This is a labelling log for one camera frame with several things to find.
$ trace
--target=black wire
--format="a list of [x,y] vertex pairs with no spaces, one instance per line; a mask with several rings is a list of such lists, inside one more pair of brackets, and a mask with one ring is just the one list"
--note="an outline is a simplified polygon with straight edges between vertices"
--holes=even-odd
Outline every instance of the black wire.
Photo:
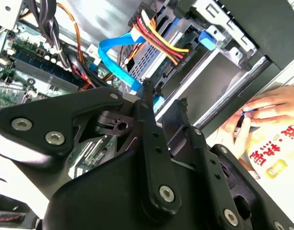
[[79,61],[79,59],[76,56],[69,55],[68,57],[71,64],[73,64],[79,72],[83,73],[85,76],[88,77],[88,79],[91,81],[94,88],[101,87],[101,86],[111,87],[111,85],[109,85],[104,80],[99,78],[86,65],[84,65],[81,61]]
[[44,38],[58,51],[59,60],[62,65],[67,69],[70,68],[68,57],[63,51],[60,51],[59,27],[55,18],[57,1],[41,0],[40,3],[36,3],[35,0],[27,0],[27,6],[34,15]]
[[82,64],[84,70],[87,73],[87,76],[92,82],[95,82],[97,84],[97,87],[105,86],[105,87],[112,87],[108,83],[106,83],[104,80],[96,76],[86,65]]

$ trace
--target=silver screw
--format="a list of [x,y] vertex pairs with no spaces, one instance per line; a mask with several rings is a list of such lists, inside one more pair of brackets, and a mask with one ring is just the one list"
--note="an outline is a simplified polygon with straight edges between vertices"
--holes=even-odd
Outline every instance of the silver screw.
[[166,202],[173,202],[175,199],[175,194],[171,188],[166,185],[162,185],[160,188],[160,195]]
[[284,230],[284,227],[277,221],[273,223],[277,230]]
[[195,132],[198,134],[198,135],[201,135],[201,132],[199,129],[195,129]]
[[51,145],[62,145],[65,141],[64,135],[57,131],[47,133],[45,139]]
[[223,153],[225,153],[225,154],[228,153],[228,151],[227,151],[224,147],[220,147],[220,150],[221,150]]
[[228,220],[228,222],[232,225],[232,226],[237,226],[238,225],[238,220],[236,215],[229,209],[225,209],[224,210],[224,215],[225,218]]
[[110,96],[113,97],[114,99],[118,99],[118,96],[114,93],[111,93]]
[[16,118],[12,120],[11,125],[19,131],[27,131],[32,128],[32,122],[25,118]]

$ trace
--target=capacitor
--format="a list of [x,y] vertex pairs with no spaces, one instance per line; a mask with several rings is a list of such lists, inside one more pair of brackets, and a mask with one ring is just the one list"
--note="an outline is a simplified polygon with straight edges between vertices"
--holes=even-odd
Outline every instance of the capacitor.
[[48,89],[47,92],[48,92],[48,93],[52,93],[54,88],[55,88],[55,87],[54,87],[53,85],[49,86],[49,89]]
[[44,43],[44,49],[49,50],[51,45],[48,42]]
[[53,89],[53,95],[58,95],[58,91],[59,91],[59,88],[58,87],[55,87],[54,89]]
[[54,49],[54,48],[51,48],[51,49],[49,50],[49,53],[50,53],[50,54],[56,54],[56,53],[57,53],[57,51],[56,51],[56,49]]

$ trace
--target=black plastic bracket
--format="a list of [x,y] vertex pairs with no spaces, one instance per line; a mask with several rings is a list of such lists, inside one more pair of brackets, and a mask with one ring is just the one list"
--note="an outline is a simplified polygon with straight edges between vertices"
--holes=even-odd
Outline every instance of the black plastic bracket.
[[[142,204],[150,217],[160,221],[178,213],[181,196],[164,133],[156,124],[152,107],[141,100],[135,106],[136,121],[141,128],[138,152]],[[163,186],[168,188],[166,198],[161,196]]]
[[[0,155],[33,167],[58,170],[90,119],[103,111],[118,110],[123,102],[117,90],[102,87],[0,109]],[[14,129],[12,121],[16,118],[29,120],[31,129]],[[49,144],[45,136],[51,131],[63,134],[64,143]]]
[[294,224],[227,148],[215,145],[211,151],[233,176],[229,178],[235,185],[231,188],[231,195],[234,198],[242,196],[249,204],[253,229],[275,229],[275,222],[283,229],[294,229]]

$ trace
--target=orange wire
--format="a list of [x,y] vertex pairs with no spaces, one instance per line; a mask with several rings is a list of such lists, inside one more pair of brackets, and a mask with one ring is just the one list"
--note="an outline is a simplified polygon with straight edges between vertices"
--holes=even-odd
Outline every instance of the orange wire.
[[151,22],[150,22],[150,24],[151,24],[151,26],[153,27],[153,28],[156,28],[156,21],[155,21],[155,19],[153,18],[153,19],[151,19]]
[[62,10],[64,10],[64,12],[67,13],[71,21],[74,23],[75,30],[76,30],[77,44],[78,44],[78,57],[79,57],[79,60],[84,64],[84,57],[81,51],[81,36],[80,36],[78,24],[76,23],[74,16],[71,14],[71,12],[69,12],[69,10],[65,6],[63,6],[61,3],[57,3],[57,6],[60,7]]
[[160,50],[161,52],[163,52],[175,65],[178,65],[178,62],[165,50],[163,50],[161,47],[159,47],[156,43],[154,43],[151,39],[149,39],[146,35],[144,35],[141,30],[138,28],[138,26],[136,24],[133,24],[133,27],[140,32],[140,34],[142,35],[142,37],[149,42],[152,46],[154,46],[156,49]]
[[[157,25],[156,25],[156,21],[154,18],[151,19],[150,23],[153,28],[156,28]],[[136,46],[134,46],[132,53],[128,57],[128,60],[131,60],[142,47],[143,47],[143,45],[139,46],[138,44]]]

